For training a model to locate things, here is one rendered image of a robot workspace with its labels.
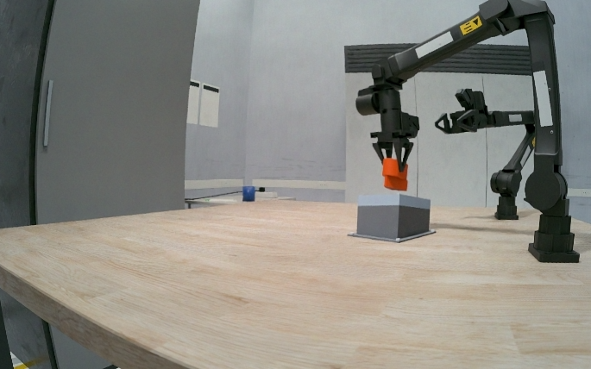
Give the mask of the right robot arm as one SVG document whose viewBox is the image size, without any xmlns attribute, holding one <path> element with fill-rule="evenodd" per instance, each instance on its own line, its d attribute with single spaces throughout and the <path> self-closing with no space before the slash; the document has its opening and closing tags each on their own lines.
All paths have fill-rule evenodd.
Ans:
<svg viewBox="0 0 591 369">
<path fill-rule="evenodd" d="M 527 130 L 525 138 L 515 154 L 508 164 L 502 170 L 493 173 L 490 179 L 492 192 L 500 194 L 497 212 L 494 216 L 498 220 L 518 220 L 515 202 L 522 180 L 521 170 L 535 147 L 534 110 L 488 111 L 482 91 L 472 91 L 472 89 L 459 89 L 455 96 L 465 110 L 475 110 L 477 121 L 480 121 L 478 129 L 525 125 Z"/>
</svg>

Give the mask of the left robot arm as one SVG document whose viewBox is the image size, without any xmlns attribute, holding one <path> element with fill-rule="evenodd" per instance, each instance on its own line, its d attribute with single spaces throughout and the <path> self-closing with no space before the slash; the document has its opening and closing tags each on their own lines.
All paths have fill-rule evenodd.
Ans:
<svg viewBox="0 0 591 369">
<path fill-rule="evenodd" d="M 562 127 L 554 24 L 545 1 L 487 0 L 471 17 L 374 63 L 374 85 L 358 91 L 355 107 L 361 116 L 401 109 L 399 91 L 407 79 L 484 40 L 525 29 L 531 62 L 535 147 L 534 171 L 526 180 L 524 201 L 543 213 L 528 251 L 542 263 L 579 263 L 580 254 L 573 250 L 575 234 L 569 232 L 568 184 L 561 174 Z"/>
</svg>

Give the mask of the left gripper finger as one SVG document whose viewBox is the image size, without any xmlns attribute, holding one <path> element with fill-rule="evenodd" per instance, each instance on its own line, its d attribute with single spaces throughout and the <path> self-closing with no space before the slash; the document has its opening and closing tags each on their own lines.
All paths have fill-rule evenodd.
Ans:
<svg viewBox="0 0 591 369">
<path fill-rule="evenodd" d="M 408 157 L 409 157 L 409 155 L 411 153 L 411 150 L 413 148 L 413 142 L 409 142 L 409 141 L 394 141 L 393 142 L 393 146 L 394 146 L 394 151 L 395 151 L 395 154 L 396 154 L 396 159 L 397 159 L 397 162 L 398 162 L 399 172 L 404 172 L 405 167 L 406 167 L 407 159 L 408 159 Z M 402 148 L 405 149 L 403 162 L 401 160 Z"/>
<path fill-rule="evenodd" d="M 372 143 L 372 147 L 374 148 L 375 152 L 377 153 L 382 166 L 383 166 L 384 156 L 383 156 L 383 152 L 382 152 L 381 149 L 385 149 L 386 150 L 387 159 L 391 159 L 392 158 L 393 144 L 388 144 L 388 143 Z"/>
</svg>

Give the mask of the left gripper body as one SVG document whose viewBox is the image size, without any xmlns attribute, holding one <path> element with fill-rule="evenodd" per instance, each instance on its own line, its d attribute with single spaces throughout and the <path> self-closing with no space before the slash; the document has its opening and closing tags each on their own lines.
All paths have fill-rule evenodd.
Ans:
<svg viewBox="0 0 591 369">
<path fill-rule="evenodd" d="M 393 144 L 393 141 L 409 141 L 407 137 L 415 137 L 414 132 L 401 129 L 400 111 L 401 109 L 387 109 L 387 113 L 385 113 L 385 110 L 381 110 L 380 125 L 382 132 L 370 133 L 370 138 L 378 138 L 377 143 L 387 142 Z"/>
</svg>

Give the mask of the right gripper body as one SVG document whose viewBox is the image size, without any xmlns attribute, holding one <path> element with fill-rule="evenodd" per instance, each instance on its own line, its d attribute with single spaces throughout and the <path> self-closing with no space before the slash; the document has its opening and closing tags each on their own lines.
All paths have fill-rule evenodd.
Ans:
<svg viewBox="0 0 591 369">
<path fill-rule="evenodd" d="M 453 126 L 450 127 L 450 133 L 451 134 L 460 134 L 460 133 L 464 133 L 464 132 L 469 132 L 468 130 L 457 126 L 457 122 L 456 122 L 456 120 L 458 118 L 460 118 L 463 114 L 465 114 L 467 111 L 468 110 L 459 111 L 459 112 L 456 112 L 456 113 L 450 113 L 450 119 L 452 119 L 452 125 L 453 125 Z M 478 122 L 480 122 L 480 121 L 477 121 L 476 112 L 475 112 L 475 119 L 476 119 L 476 125 L 477 125 Z M 465 118 L 464 120 L 462 120 L 462 124 L 465 124 L 465 125 L 469 126 L 468 118 Z M 479 125 L 477 125 L 477 128 L 479 128 Z"/>
</svg>

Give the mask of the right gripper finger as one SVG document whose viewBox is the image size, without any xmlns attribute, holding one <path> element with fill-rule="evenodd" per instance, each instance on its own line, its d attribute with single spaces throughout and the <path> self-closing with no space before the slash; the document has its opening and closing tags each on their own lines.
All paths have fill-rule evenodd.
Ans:
<svg viewBox="0 0 591 369">
<path fill-rule="evenodd" d="M 442 120 L 443 120 L 444 128 L 438 125 L 438 123 L 440 123 Z M 450 126 L 449 126 L 449 120 L 448 120 L 447 113 L 441 114 L 441 116 L 435 121 L 435 127 L 440 129 L 445 134 L 450 134 Z"/>
<path fill-rule="evenodd" d="M 461 123 L 461 121 L 464 120 L 467 117 L 468 117 L 469 126 Z M 460 126 L 462 128 L 465 128 L 465 129 L 467 129 L 468 131 L 470 131 L 472 133 L 477 132 L 477 125 L 476 125 L 476 119 L 475 119 L 475 111 L 473 109 L 467 111 L 464 115 L 462 115 L 460 118 L 458 118 L 456 120 L 456 122 L 457 122 L 457 125 L 458 126 Z"/>
</svg>

